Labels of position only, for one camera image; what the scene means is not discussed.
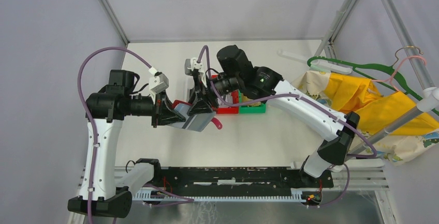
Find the red leather card holder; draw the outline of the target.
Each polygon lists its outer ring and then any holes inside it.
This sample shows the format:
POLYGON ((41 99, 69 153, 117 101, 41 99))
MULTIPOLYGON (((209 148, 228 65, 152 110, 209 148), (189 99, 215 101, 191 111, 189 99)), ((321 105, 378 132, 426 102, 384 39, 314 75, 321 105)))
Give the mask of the red leather card holder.
POLYGON ((187 102, 175 100, 172 104, 173 109, 182 114, 186 118, 186 121, 169 124, 169 126, 197 132, 202 132, 210 123, 213 123, 218 130, 223 128, 222 123, 215 117, 215 111, 188 115, 190 106, 191 105, 187 102))

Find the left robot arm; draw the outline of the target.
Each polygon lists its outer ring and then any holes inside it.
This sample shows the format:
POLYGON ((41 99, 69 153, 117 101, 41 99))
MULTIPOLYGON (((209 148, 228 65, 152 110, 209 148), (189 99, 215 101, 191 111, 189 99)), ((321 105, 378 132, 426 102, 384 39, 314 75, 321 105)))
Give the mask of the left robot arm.
POLYGON ((145 184, 154 187, 162 182, 158 159, 138 159, 122 178, 116 180, 114 175, 117 143, 126 116, 149 116, 154 128, 186 120, 166 94, 169 82, 163 73, 155 72, 150 78, 150 96, 135 91, 139 79, 132 71, 112 70, 108 84, 85 100, 89 130, 85 175, 79 195, 68 200, 70 212, 125 218, 135 193, 145 184))

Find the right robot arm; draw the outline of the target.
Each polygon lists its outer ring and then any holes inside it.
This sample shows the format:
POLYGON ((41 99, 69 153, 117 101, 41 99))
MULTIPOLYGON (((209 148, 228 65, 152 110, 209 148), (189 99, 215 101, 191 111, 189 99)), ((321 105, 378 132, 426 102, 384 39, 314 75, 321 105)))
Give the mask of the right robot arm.
POLYGON ((202 57, 208 56, 203 46, 198 57, 185 61, 185 74, 194 80, 187 114, 195 116, 215 113, 224 96, 240 91, 248 103, 264 103, 281 109, 311 127, 323 138, 322 144, 309 155, 299 172, 299 181, 306 187, 314 186, 322 173, 331 166, 341 166, 357 135, 359 115, 333 110, 300 92, 282 75, 265 66, 253 66, 245 52, 237 45, 221 48, 216 58, 222 68, 215 78, 210 67, 205 68, 202 57))

